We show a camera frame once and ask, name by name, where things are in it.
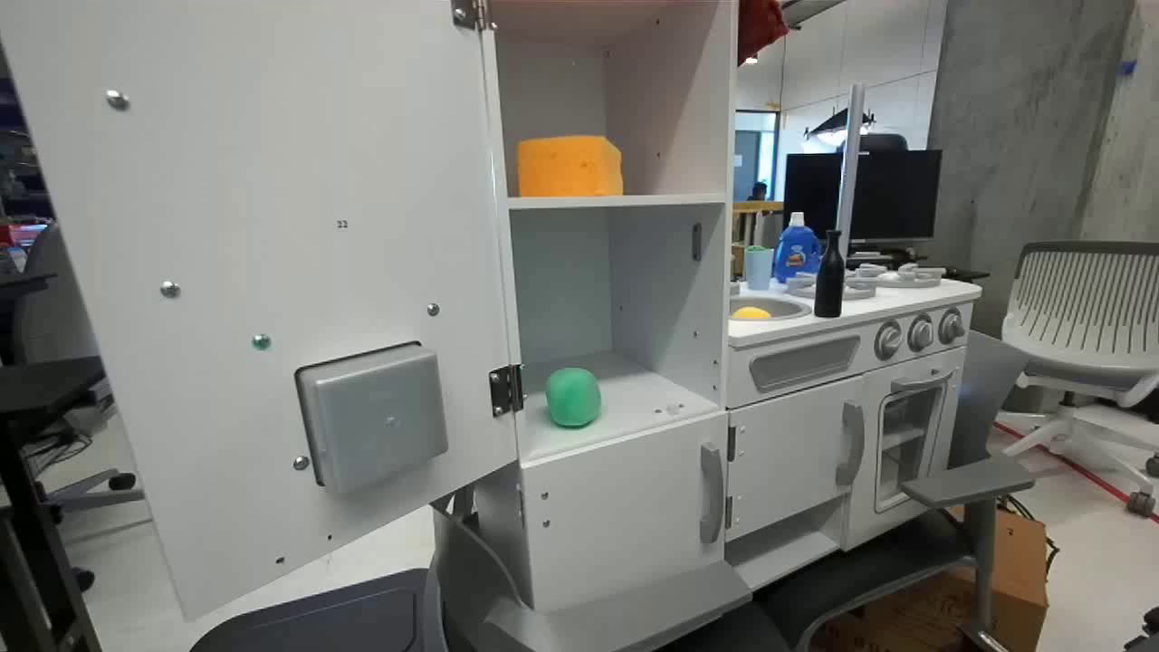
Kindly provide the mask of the white cabinet door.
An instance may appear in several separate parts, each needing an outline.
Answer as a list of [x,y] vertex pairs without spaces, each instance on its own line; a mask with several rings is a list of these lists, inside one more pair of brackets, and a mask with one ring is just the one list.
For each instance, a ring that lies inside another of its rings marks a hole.
[[454,0],[0,0],[186,611],[514,461],[496,39]]

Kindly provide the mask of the round yellow sponge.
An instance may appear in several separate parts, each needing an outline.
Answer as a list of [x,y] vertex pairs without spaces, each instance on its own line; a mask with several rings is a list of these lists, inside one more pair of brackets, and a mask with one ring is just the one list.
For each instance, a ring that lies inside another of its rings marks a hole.
[[738,321],[767,321],[772,311],[758,308],[758,305],[741,305],[741,308],[733,311],[733,320],[738,320]]

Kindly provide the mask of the orange rectangular sponge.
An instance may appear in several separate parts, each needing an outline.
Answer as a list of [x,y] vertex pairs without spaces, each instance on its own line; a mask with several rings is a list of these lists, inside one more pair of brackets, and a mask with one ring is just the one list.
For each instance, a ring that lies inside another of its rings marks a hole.
[[522,194],[619,194],[623,152],[603,134],[525,136],[519,143]]

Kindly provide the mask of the blue detergent bottle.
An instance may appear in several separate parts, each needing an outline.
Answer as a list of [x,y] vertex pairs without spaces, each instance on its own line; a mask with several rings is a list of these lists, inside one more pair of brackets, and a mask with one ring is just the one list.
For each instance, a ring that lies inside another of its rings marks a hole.
[[774,241],[772,271],[780,282],[791,282],[801,271],[815,271],[819,253],[822,253],[819,236],[807,228],[805,213],[792,210],[791,225],[784,228],[784,236]]

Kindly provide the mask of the green ball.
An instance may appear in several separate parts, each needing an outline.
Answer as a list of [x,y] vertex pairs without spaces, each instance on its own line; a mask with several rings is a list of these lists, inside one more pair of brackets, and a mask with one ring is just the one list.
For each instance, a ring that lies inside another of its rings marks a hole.
[[583,367],[561,367],[547,376],[547,420],[554,426],[587,426],[603,415],[603,382]]

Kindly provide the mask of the white toy kitchen unit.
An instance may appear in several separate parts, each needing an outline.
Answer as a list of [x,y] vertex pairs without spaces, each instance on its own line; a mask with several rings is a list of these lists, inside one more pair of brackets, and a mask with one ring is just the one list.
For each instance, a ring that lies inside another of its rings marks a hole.
[[[904,481],[944,472],[968,282],[880,289],[839,320],[733,268],[737,0],[482,0],[496,47],[500,213],[514,355],[506,466],[470,481],[468,520],[535,611],[705,567],[786,528],[747,589],[915,516]],[[522,194],[525,136],[603,134],[619,194]],[[737,308],[767,308],[738,321]],[[547,376],[603,382],[587,426],[547,420]]]

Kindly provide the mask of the light blue cup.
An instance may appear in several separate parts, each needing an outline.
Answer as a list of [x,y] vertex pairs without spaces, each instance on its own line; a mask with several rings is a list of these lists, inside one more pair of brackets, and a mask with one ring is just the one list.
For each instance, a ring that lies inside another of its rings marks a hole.
[[772,287],[772,250],[750,247],[747,250],[747,289],[767,289]]

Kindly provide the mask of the grey right stove burner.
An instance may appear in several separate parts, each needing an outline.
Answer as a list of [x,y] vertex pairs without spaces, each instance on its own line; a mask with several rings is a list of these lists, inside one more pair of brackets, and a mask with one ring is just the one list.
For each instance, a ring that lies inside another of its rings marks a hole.
[[856,268],[858,279],[872,282],[872,287],[893,287],[893,289],[926,289],[937,287],[944,279],[944,268],[922,268],[922,264],[858,264]]

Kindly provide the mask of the black computer monitor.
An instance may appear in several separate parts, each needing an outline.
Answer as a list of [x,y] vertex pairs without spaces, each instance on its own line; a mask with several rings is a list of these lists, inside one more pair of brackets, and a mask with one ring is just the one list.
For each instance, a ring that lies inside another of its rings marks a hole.
[[[926,237],[935,230],[943,152],[913,147],[902,134],[866,134],[858,152],[856,237]],[[786,158],[786,207],[827,236],[838,225],[839,152]]]

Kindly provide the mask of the grey metal pole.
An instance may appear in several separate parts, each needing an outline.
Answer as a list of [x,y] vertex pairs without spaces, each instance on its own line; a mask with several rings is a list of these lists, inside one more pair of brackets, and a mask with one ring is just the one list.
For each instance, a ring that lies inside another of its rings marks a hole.
[[846,99],[846,130],[843,130],[839,189],[838,189],[838,230],[839,230],[838,250],[839,250],[839,258],[846,258],[850,225],[856,225],[863,109],[866,109],[866,85],[856,84],[850,99]]

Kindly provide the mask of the white mesh office chair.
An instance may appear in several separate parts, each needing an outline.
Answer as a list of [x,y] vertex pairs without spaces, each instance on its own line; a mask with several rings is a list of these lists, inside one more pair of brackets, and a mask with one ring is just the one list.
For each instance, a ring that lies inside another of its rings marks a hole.
[[1141,404],[1159,396],[1159,247],[1114,237],[1029,241],[1001,321],[1001,339],[1025,355],[1020,386],[1060,392],[1064,402],[1007,445],[1081,433],[1090,445],[1125,443],[1145,462],[1119,461],[1137,490],[1125,510],[1157,515],[1157,425]]

